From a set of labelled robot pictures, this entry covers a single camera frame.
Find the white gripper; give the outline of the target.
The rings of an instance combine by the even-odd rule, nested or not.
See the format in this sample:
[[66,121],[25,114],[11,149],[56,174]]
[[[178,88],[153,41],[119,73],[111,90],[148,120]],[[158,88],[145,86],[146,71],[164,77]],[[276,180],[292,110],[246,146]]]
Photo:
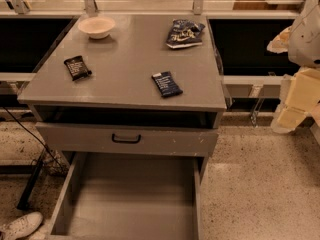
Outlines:
[[289,60],[301,67],[285,75],[271,128],[276,133],[294,131],[320,101],[320,0],[307,0],[291,28],[282,30],[267,45],[272,53],[288,51]]

